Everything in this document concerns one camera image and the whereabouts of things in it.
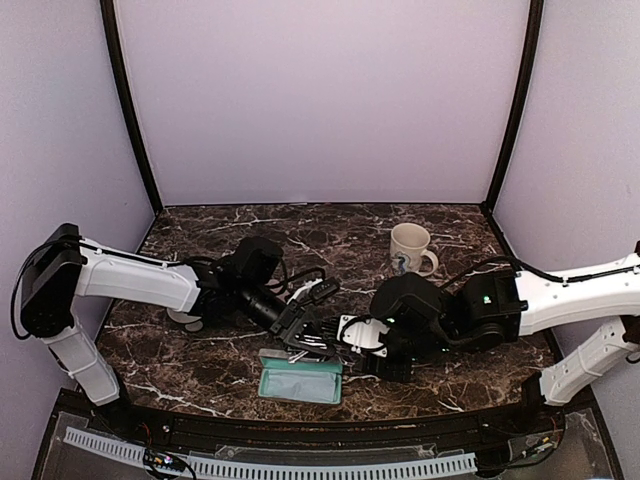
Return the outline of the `clear frame dark-lens sunglasses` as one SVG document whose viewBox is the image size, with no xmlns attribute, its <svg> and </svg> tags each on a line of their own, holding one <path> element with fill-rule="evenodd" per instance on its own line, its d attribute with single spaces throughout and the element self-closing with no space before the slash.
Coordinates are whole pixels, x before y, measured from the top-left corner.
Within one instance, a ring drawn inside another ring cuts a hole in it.
<svg viewBox="0 0 640 480">
<path fill-rule="evenodd" d="M 304 357 L 311 360 L 341 365 L 348 363 L 334 332 L 306 329 L 286 336 L 282 342 L 289 349 L 304 351 Z"/>
</svg>

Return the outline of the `grey glasses case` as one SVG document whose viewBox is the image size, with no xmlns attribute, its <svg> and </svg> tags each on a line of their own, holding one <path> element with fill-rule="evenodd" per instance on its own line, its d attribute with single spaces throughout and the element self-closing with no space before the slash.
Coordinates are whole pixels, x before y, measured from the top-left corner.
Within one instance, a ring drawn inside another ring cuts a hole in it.
<svg viewBox="0 0 640 480">
<path fill-rule="evenodd" d="M 261 349 L 261 398 L 338 405 L 342 400 L 343 365 L 336 358 L 320 358 L 306 351 Z"/>
</svg>

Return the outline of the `light blue cloth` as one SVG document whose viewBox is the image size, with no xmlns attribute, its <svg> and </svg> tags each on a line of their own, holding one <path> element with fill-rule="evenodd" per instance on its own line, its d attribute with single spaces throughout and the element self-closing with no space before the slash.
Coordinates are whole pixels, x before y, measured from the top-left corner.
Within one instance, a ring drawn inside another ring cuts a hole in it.
<svg viewBox="0 0 640 480">
<path fill-rule="evenodd" d="M 334 398 L 335 376 L 330 373 L 289 371 L 270 373 L 264 393 L 269 397 L 295 401 L 330 403 Z"/>
</svg>

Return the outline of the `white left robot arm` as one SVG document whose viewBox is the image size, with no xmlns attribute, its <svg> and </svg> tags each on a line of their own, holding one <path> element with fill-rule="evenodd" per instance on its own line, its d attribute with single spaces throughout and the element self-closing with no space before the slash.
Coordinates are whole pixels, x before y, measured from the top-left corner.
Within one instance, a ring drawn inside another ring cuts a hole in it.
<svg viewBox="0 0 640 480">
<path fill-rule="evenodd" d="M 150 304 L 196 321 L 240 312 L 294 350 L 333 356 L 314 308 L 338 291 L 337 280 L 322 275 L 283 300 L 290 276 L 271 278 L 284 268 L 282 248 L 264 237 L 245 237 L 219 259 L 168 262 L 106 247 L 64 223 L 20 267 L 10 325 L 18 340 L 41 340 L 88 400 L 103 407 L 103 421 L 120 436 L 131 436 L 141 427 L 140 412 L 127 403 L 124 385 L 73 313 L 75 299 Z"/>
</svg>

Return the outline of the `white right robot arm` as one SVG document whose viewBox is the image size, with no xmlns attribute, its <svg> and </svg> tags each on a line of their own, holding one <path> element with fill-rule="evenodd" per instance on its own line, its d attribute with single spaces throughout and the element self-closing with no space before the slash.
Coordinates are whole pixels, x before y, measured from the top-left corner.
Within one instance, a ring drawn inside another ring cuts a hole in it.
<svg viewBox="0 0 640 480">
<path fill-rule="evenodd" d="M 510 413 L 521 434 L 534 432 L 549 407 L 639 350 L 639 254 L 610 263 L 544 272 L 505 256 L 507 268 L 455 277 L 454 292 L 405 273 L 384 281 L 364 316 L 343 315 L 336 339 L 366 355 L 374 375 L 401 381 L 411 363 L 448 352 L 484 352 L 556 326 L 603 324 L 558 363 L 527 378 Z"/>
</svg>

